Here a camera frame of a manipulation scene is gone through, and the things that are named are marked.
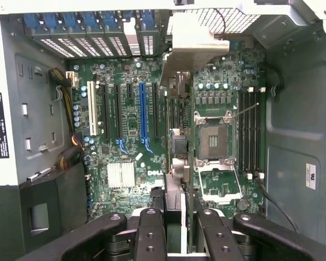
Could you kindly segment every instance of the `mesh vent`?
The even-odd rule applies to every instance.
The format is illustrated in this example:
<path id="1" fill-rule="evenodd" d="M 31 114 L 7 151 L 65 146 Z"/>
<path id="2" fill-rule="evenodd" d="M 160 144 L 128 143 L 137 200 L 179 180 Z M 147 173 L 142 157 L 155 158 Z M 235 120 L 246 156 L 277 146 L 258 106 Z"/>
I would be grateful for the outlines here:
<path id="1" fill-rule="evenodd" d="M 145 54 L 146 55 L 153 55 L 153 36 L 144 36 L 143 37 L 143 44 L 145 47 Z"/>
<path id="2" fill-rule="evenodd" d="M 243 33 L 253 22 L 255 22 L 259 15 L 245 15 L 238 9 L 221 8 L 218 9 L 223 15 L 226 23 L 226 34 L 240 34 Z M 197 9 L 185 10 L 186 13 L 194 13 L 199 17 L 200 25 L 207 26 L 211 32 L 221 34 L 224 30 L 224 23 L 220 15 L 214 9 Z M 167 34 L 172 34 L 173 19 L 169 19 Z"/>
<path id="3" fill-rule="evenodd" d="M 45 45 L 49 46 L 50 48 L 54 49 L 55 51 L 57 51 L 58 53 L 64 55 L 67 58 L 73 58 L 74 57 L 71 53 L 69 53 L 67 50 L 65 50 L 64 48 L 57 45 L 51 39 L 41 39 L 41 42 L 43 42 Z"/>
<path id="4" fill-rule="evenodd" d="M 91 56 L 99 57 L 100 54 L 94 49 L 94 47 L 85 39 L 85 38 L 75 38 L 76 42 L 78 42 L 83 48 L 87 50 L 91 54 Z"/>
<path id="5" fill-rule="evenodd" d="M 118 37 L 109 37 L 111 43 L 113 44 L 114 48 L 116 49 L 119 56 L 127 55 L 126 51 L 123 48 L 123 45 Z"/>
<path id="6" fill-rule="evenodd" d="M 80 48 L 78 48 L 76 45 L 72 43 L 69 39 L 58 39 L 63 45 L 65 45 L 67 48 L 72 50 L 75 54 L 77 54 L 80 57 L 87 57 L 87 54 L 85 54 Z"/>
<path id="7" fill-rule="evenodd" d="M 106 56 L 114 56 L 114 54 L 112 53 L 112 51 L 110 50 L 109 46 L 106 44 L 103 38 L 96 37 L 92 39 Z"/>

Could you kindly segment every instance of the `gray metal panel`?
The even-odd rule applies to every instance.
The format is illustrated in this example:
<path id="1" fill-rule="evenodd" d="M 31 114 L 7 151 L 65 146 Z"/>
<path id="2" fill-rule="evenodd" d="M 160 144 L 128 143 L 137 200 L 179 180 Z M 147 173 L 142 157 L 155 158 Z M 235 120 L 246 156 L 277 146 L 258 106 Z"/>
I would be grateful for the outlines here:
<path id="1" fill-rule="evenodd" d="M 298 36 L 304 43 L 293 39 L 267 56 L 285 81 L 279 98 L 267 100 L 267 189 L 301 234 L 326 244 L 326 35 L 311 29 Z M 307 163 L 316 165 L 316 190 L 306 187 Z M 291 228 L 271 203 L 267 214 Z"/>
<path id="2" fill-rule="evenodd" d="M 12 34 L 12 26 L 2 20 L 2 35 L 4 45 L 4 56 L 7 72 L 8 91 L 10 99 L 11 121 L 13 128 L 14 147 L 16 156 L 16 167 L 18 183 L 23 183 L 27 177 L 34 173 L 51 167 L 57 155 L 69 147 L 68 126 L 63 106 L 60 104 L 54 106 L 54 115 L 46 117 L 49 112 L 47 104 L 53 104 L 49 86 L 44 83 L 44 78 L 34 75 L 33 80 L 29 80 L 28 66 L 40 64 L 43 72 L 52 67 L 64 68 L 64 64 L 60 58 L 57 58 L 47 50 L 42 52 L 41 46 L 37 45 L 28 38 L 22 38 L 18 34 Z M 24 64 L 27 72 L 27 82 L 19 81 L 19 74 L 16 71 L 16 64 L 19 57 L 24 56 L 30 64 Z M 31 122 L 30 129 L 27 129 L 27 118 L 22 115 L 22 103 L 28 103 L 28 113 L 31 112 L 34 122 Z M 48 143 L 52 149 L 44 153 L 26 154 L 25 138 L 26 132 L 36 137 L 36 142 L 40 144 Z M 52 132 L 56 133 L 58 142 L 56 145 L 51 143 Z"/>

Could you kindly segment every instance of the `screw hole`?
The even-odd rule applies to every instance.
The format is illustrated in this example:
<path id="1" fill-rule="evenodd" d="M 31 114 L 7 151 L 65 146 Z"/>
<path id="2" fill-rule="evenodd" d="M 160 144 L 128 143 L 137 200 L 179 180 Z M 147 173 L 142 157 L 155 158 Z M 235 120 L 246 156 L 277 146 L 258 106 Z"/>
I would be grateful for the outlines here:
<path id="1" fill-rule="evenodd" d="M 221 250 L 222 250 L 223 252 L 225 252 L 225 253 L 230 252 L 230 249 L 229 249 L 229 247 L 227 247 L 227 246 L 223 246 L 223 247 L 221 247 Z"/>
<path id="2" fill-rule="evenodd" d="M 153 246 L 148 246 L 148 247 L 146 247 L 146 251 L 152 253 L 152 252 L 154 251 Z"/>

